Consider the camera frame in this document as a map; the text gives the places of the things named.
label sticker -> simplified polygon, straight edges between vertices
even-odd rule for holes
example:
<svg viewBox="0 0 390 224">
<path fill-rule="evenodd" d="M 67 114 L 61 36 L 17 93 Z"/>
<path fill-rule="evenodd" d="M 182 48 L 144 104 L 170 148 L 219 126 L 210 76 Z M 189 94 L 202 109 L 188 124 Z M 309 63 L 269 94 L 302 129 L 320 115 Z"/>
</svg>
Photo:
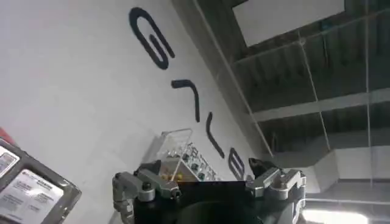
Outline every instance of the label sticker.
<svg viewBox="0 0 390 224">
<path fill-rule="evenodd" d="M 18 161 L 18 156 L 0 146 L 0 178 Z"/>
<path fill-rule="evenodd" d="M 40 224 L 63 190 L 24 169 L 0 192 L 0 215 L 20 224 Z"/>
</svg>

gray metal frame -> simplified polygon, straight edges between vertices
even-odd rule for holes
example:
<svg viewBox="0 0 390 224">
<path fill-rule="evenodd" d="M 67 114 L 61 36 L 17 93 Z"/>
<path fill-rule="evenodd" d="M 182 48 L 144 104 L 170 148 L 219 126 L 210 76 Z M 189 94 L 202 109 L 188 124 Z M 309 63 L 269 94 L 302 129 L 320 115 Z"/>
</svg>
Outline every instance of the gray metal frame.
<svg viewBox="0 0 390 224">
<path fill-rule="evenodd" d="M 8 186 L 23 169 L 33 171 L 63 190 L 63 196 L 52 208 L 42 224 L 62 223 L 81 197 L 81 190 L 67 179 L 64 179 L 53 170 L 37 161 L 25 151 L 14 145 L 10 145 L 2 138 L 0 138 L 0 146 L 20 157 L 20 160 L 2 178 L 0 178 L 0 191 Z M 0 217 L 0 222 L 3 223 L 4 221 L 7 222 L 8 220 Z"/>
</svg>

warning label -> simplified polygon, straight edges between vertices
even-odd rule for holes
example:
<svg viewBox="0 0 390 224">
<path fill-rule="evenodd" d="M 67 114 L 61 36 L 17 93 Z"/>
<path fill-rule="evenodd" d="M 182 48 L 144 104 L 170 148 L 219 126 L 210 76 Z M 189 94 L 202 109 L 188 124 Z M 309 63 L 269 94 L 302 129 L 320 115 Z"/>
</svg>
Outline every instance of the warning label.
<svg viewBox="0 0 390 224">
<path fill-rule="evenodd" d="M 0 192 L 0 215 L 20 224 L 40 224 L 63 190 L 24 169 Z"/>
</svg>

white wall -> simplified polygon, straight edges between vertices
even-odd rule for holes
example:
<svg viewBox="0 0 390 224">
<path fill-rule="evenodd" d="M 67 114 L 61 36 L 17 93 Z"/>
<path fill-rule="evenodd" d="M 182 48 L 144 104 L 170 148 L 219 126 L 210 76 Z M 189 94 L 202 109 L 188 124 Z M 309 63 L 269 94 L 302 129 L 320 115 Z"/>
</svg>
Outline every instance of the white wall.
<svg viewBox="0 0 390 224">
<path fill-rule="evenodd" d="M 374 178 L 390 178 L 390 146 L 375 146 L 373 150 Z"/>
<path fill-rule="evenodd" d="M 129 26 L 135 6 L 152 15 L 176 54 L 166 71 Z M 2 1 L 0 21 L 0 125 L 83 191 L 65 223 L 107 223 L 113 174 L 136 169 L 162 131 L 193 128 L 199 151 L 234 180 L 206 137 L 209 111 L 226 157 L 235 147 L 251 173 L 254 154 L 169 0 Z M 193 93 L 171 89 L 174 79 L 196 84 L 200 123 Z"/>
<path fill-rule="evenodd" d="M 329 200 L 361 201 L 390 204 L 389 183 L 337 183 L 328 191 L 320 194 L 309 194 L 308 198 L 323 198 Z"/>
<path fill-rule="evenodd" d="M 367 147 L 335 150 L 340 178 L 362 179 L 371 177 L 371 155 Z"/>
<path fill-rule="evenodd" d="M 326 191 L 339 177 L 335 152 L 332 151 L 314 165 L 314 172 L 321 192 Z"/>
</svg>

electronic component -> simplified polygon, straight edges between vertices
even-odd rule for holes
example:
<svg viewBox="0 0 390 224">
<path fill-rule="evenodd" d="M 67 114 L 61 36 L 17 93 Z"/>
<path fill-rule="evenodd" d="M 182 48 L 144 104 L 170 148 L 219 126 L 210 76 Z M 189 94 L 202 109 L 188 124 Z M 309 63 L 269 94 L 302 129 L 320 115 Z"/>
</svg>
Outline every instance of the electronic component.
<svg viewBox="0 0 390 224">
<path fill-rule="evenodd" d="M 81 196 L 74 184 L 0 138 L 0 223 L 62 223 Z"/>
</svg>

